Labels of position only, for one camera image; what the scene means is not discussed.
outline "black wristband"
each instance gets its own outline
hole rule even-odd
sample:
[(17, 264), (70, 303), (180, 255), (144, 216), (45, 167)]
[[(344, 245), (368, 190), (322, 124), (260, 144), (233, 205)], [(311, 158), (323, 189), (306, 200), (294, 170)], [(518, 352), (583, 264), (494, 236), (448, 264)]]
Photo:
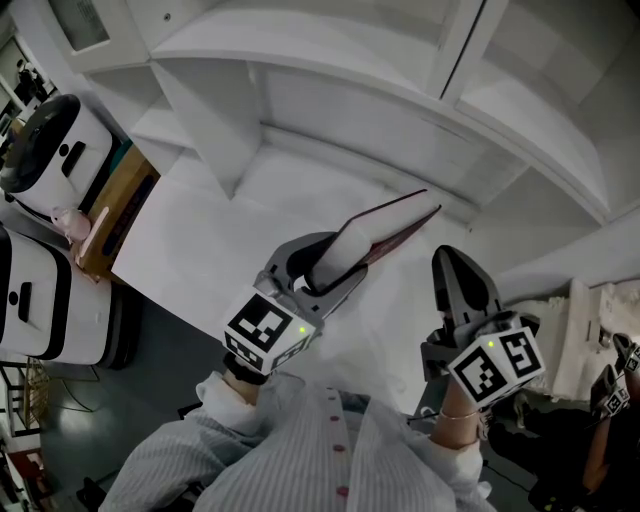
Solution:
[(236, 356), (233, 352), (227, 352), (222, 362), (228, 370), (233, 373), (236, 379), (248, 382), (249, 384), (262, 386), (269, 378), (268, 375), (256, 373), (249, 370), (249, 368), (242, 366), (238, 361), (236, 361)]

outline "cabinet door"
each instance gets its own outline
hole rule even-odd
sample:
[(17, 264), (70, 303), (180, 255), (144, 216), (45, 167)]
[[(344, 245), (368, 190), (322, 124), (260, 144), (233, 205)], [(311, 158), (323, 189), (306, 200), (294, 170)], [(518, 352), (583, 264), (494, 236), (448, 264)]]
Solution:
[(125, 0), (35, 0), (58, 48), (77, 73), (148, 59)]

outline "glass panel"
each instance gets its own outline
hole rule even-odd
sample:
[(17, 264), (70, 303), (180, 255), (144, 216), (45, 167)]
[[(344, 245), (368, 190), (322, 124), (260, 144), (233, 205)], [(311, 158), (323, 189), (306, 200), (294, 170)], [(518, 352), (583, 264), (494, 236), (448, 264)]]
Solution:
[(49, 5), (74, 50), (84, 50), (109, 40), (91, 0), (49, 0)]

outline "striped shirt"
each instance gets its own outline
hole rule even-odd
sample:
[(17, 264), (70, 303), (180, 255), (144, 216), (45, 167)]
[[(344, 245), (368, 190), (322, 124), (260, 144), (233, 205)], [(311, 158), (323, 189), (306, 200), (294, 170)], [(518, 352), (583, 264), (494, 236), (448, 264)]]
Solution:
[(484, 512), (478, 443), (460, 451), (382, 403), (274, 374), (249, 406), (214, 373), (201, 408), (129, 456), (100, 510), (157, 510), (201, 484), (194, 511)]

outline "green object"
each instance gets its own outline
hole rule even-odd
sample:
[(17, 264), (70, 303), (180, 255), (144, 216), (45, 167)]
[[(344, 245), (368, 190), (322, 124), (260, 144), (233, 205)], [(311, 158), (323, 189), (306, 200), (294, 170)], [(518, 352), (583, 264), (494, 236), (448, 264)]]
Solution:
[(127, 151), (129, 151), (129, 148), (131, 146), (133, 146), (133, 142), (131, 141), (131, 139), (127, 139), (116, 150), (115, 155), (113, 155), (113, 158), (111, 159), (111, 165), (109, 166), (109, 174), (110, 175), (113, 174), (113, 171), (116, 170), (116, 167), (118, 167), (118, 164), (120, 163), (120, 160), (122, 160), (124, 158), (124, 155), (127, 154)]

